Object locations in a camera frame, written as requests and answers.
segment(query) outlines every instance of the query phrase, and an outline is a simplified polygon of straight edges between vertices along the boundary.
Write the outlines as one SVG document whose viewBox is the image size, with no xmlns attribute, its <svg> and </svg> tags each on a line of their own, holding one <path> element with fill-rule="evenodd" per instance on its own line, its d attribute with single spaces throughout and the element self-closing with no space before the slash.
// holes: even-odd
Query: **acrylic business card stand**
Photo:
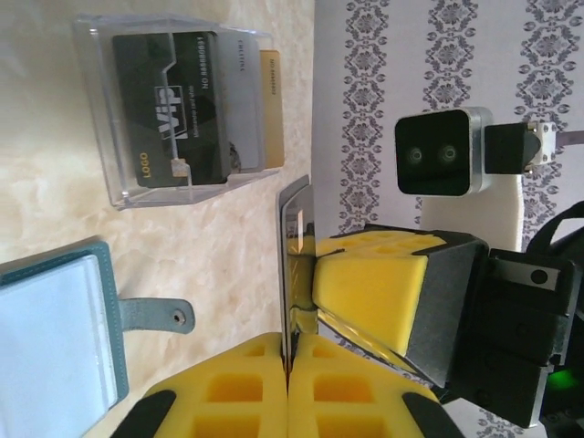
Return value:
<svg viewBox="0 0 584 438">
<path fill-rule="evenodd" d="M 284 165 L 269 34 L 173 15 L 81 15 L 74 31 L 114 207 L 198 203 Z"/>
</svg>

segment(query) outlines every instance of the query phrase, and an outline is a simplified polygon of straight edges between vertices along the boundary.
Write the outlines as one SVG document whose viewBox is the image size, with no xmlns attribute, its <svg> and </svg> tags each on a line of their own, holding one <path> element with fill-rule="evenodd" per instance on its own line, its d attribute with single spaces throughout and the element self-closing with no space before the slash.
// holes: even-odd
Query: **beige marble surface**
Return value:
<svg viewBox="0 0 584 438">
<path fill-rule="evenodd" d="M 108 435 L 156 381 L 279 329 L 274 205 L 309 172 L 313 9 L 314 0 L 4 2 L 0 263 L 99 235 L 122 297 L 183 297 L 197 317 L 191 335 L 125 335 L 130 396 L 89 435 Z M 173 12 L 271 32 L 282 53 L 283 171 L 197 205 L 110 207 L 71 36 L 79 12 Z"/>
</svg>

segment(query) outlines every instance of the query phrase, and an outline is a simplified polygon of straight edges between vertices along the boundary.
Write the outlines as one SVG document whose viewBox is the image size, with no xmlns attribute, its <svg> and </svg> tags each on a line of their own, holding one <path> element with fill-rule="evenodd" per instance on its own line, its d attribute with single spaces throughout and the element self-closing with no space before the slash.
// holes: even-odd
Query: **thin metal plate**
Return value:
<svg viewBox="0 0 584 438">
<path fill-rule="evenodd" d="M 314 240 L 314 196 L 307 176 L 290 184 L 277 198 L 278 264 L 280 312 L 282 318 L 282 359 L 287 377 L 292 371 L 297 338 L 301 328 L 295 309 L 314 308 L 312 273 L 316 264 Z M 304 305 L 298 305 L 298 298 Z M 316 321 L 314 308 L 314 326 Z"/>
</svg>

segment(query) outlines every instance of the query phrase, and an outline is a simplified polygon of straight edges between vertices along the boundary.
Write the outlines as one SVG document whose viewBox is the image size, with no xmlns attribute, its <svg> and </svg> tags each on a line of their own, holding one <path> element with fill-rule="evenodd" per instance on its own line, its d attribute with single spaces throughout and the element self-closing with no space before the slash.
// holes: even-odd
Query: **camera lens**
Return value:
<svg viewBox="0 0 584 438">
<path fill-rule="evenodd" d="M 456 148 L 452 144 L 447 144 L 440 149 L 440 161 L 449 163 L 456 160 Z"/>
<path fill-rule="evenodd" d="M 413 148 L 408 155 L 410 164 L 419 164 L 422 161 L 422 151 L 420 148 Z"/>
</svg>

